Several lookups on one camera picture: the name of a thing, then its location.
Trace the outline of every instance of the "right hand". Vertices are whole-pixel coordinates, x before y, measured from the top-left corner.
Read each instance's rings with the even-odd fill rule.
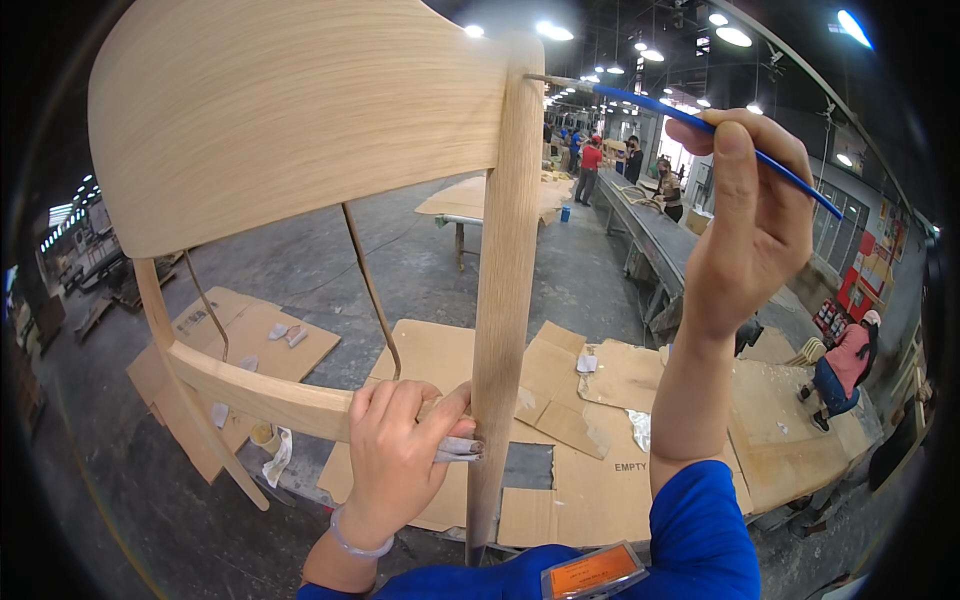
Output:
[[[686,263],[683,326],[726,343],[813,252],[813,199],[765,165],[755,144],[813,185],[804,144],[745,108],[705,110],[715,135],[676,119],[671,138],[694,155],[713,153],[713,221]]]
[[[353,490],[340,518],[350,544],[375,550],[417,517],[446,477],[434,463],[444,436],[470,438],[476,422],[462,419],[470,403],[465,382],[419,423],[422,404],[442,396],[425,381],[381,381],[357,390],[349,408]]]

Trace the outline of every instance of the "id badge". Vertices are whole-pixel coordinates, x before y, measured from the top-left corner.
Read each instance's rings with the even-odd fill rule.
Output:
[[[540,572],[543,600],[606,598],[650,575],[625,540]]]

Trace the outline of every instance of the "paint cup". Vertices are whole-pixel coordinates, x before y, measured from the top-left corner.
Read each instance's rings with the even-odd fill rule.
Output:
[[[269,452],[271,456],[280,450],[280,434],[276,425],[264,420],[253,426],[250,432],[250,441]]]

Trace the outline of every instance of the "pink cap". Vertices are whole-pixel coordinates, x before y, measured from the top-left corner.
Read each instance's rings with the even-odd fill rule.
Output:
[[[863,313],[863,319],[860,321],[866,321],[871,325],[880,326],[880,313],[876,312],[875,310],[868,310],[867,312]]]

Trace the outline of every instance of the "factory floor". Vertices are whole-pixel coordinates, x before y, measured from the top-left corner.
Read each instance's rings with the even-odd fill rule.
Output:
[[[387,318],[474,325],[479,257],[453,257],[453,226],[413,209],[458,178],[432,181],[353,205]],[[638,298],[651,290],[622,275],[628,241],[604,235],[605,215],[570,202],[569,223],[539,235],[528,340],[549,320],[588,336],[649,343]],[[467,227],[467,249],[480,248]],[[203,286],[276,302],[342,336],[305,381],[354,389],[383,347],[343,215],[331,207],[206,244],[191,252]],[[183,262],[163,288],[177,315],[196,299]],[[34,369],[50,397],[34,440],[36,468],[61,526],[108,597],[293,597],[300,568],[328,515],[303,498],[258,511],[226,475],[212,486],[147,410],[125,368],[150,342],[142,312],[113,308],[82,346],[72,330],[96,299],[64,299],[66,322]],[[802,332],[784,332],[792,338]],[[786,527],[751,527],[764,598],[802,599],[859,565],[896,510],[900,492],[860,494],[825,533],[800,540]],[[380,561],[380,583],[415,566],[461,564],[463,545],[407,528]]]

